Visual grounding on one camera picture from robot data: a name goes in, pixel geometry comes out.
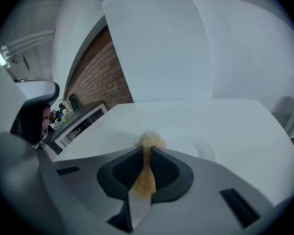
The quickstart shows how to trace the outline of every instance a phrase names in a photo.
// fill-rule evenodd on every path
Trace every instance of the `white ceiling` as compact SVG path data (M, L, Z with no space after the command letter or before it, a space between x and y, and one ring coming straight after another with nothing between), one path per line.
M56 16L62 0L20 0L0 29L1 46L18 38L55 28ZM53 40L23 51L30 72L13 69L18 79L52 80L51 50Z

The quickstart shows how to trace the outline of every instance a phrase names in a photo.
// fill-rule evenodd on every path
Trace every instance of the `white panel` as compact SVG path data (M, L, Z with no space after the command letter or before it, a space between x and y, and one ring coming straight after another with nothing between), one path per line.
M219 164L258 189L273 205L294 194L294 146L273 116L255 100L119 104L88 127L56 160L125 149L146 130L173 127L191 130L191 136L198 140L206 139Z
M51 40L37 46L40 63L43 69L51 66L51 50L53 41L54 40Z
M98 0L63 0L57 16L51 58L53 78L61 91L65 90L71 68L74 70L79 58L95 37L90 32L102 17L103 10Z
M0 132L10 132L24 102L24 94L16 87L4 68L0 67Z
M207 36L192 0L103 0L135 102L211 97Z
M50 81L24 81L16 83L16 86L26 96L26 102L45 100L54 96L55 83Z
M276 0L193 0L205 26L214 98L259 100L282 126L294 100L294 24Z

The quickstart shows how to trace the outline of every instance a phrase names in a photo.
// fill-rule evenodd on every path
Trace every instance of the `red brick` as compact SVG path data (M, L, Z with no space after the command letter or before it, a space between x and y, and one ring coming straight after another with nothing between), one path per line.
M119 85L118 87L119 87L119 91L124 91L128 89L127 84L122 84L122 85Z
M111 102L114 102L114 103L121 102L121 101L124 101L124 98L122 96L111 99Z
M115 52L111 53L111 55L109 55L109 56L108 56L108 54L107 54L107 57L106 57L106 59L105 59L106 64L112 62L112 61L115 60L117 57L118 57L118 56L117 56L117 54L116 54Z
M113 75L114 73L117 73L118 71L122 71L121 66L115 66L109 71L109 76Z
M108 77L109 77L109 73L108 72L106 72L106 73L104 73L104 74L101 75L102 80L104 80L104 79L106 79Z
M101 55L102 55L102 52L101 51L99 51L97 54L96 54L96 58L97 58L97 60L101 57Z
M116 104L115 103L105 103L104 104L106 107L113 107L115 106Z
M110 96L111 96L111 98L118 97L118 93L117 92L111 93Z
M113 46L112 41L110 41L105 47L101 49L102 53L105 53L111 46Z
M124 99L123 101L133 101L133 98L132 98L131 95L129 95L129 96L124 96L123 99Z
M87 76L92 72L93 69L87 69L82 78L87 78Z
M107 83L110 83L111 81L112 81L112 77L107 77L106 79L102 80L102 84L107 84Z
M121 79L118 79L116 81L113 82L113 85L114 86L117 86L117 85L121 85L121 84L125 84L126 83L126 80L124 77L122 77Z
M116 58L114 61L109 63L110 68L113 68L114 66L119 64L119 60Z
M124 77L124 75L123 75L122 71L119 71L111 76L112 81L117 80L119 78L123 78L123 77Z
M103 97L102 97L102 100L107 100L107 99L109 99L109 98L110 98L110 94L103 96Z
M102 62L98 65L98 67L99 67L99 69L102 69L103 67L105 67L105 65L106 65L106 62L105 62L105 61L102 61Z
M97 66L92 72L91 76L94 76L100 70L99 66Z
M97 58L94 56L88 65L90 65L90 66L93 65L96 60L97 60Z
M103 92L98 93L98 96L104 96L104 95L107 95L107 94L108 94L107 91L103 91Z
M86 67L85 69L88 69L87 72L90 72L91 73L95 68L96 68L95 65L91 65L91 66L89 66L89 68Z
M102 54L101 57L97 59L97 61L99 61L99 63L101 63L106 58L107 58L107 55L106 54Z
M100 76L100 74L99 74L99 72L97 72L97 73L93 76L94 80L95 80L96 78L98 78L99 76Z
M129 90L118 92L118 96L127 96L127 95L131 95L131 92L129 92Z
M110 47L110 48L105 52L105 54L106 54L107 57L109 57L112 53L115 53L113 47Z
M108 90L106 90L106 91L107 91L109 94L111 94L111 93L117 92L118 90L119 90L118 87L113 87L113 88L108 89Z
M106 86L107 86L108 89L114 87L113 83L106 84Z
M105 100L105 103L114 103L114 102L113 102L113 98L112 98L112 99L107 99L107 100Z
M103 91L103 87L99 87L96 91L97 91L97 93L102 92Z
M99 75L104 74L105 72L107 72L108 70L110 70L110 67L108 65L106 65L105 67L103 67L100 71L99 71Z
M104 85L104 86L102 86L101 88L100 88L100 90L102 90L102 91L105 91L105 90L107 90L108 89L108 87L106 86L106 85Z

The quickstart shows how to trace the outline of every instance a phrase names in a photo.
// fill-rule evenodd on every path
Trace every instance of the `brick wall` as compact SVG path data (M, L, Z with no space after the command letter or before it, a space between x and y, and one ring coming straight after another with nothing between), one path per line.
M79 60L65 94L67 102L71 94L83 105L104 100L108 110L133 102L107 26Z

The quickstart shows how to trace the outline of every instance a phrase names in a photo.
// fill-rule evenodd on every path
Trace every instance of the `black rectangular slot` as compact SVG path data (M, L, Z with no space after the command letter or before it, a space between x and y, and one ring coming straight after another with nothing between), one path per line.
M79 168L77 166L71 166L71 167L67 167L67 168L63 168L63 169L58 169L57 173L59 174L59 176L61 176L61 175L72 173L72 172L75 172L78 170L79 170Z
M235 189L222 190L220 194L244 228L260 218Z

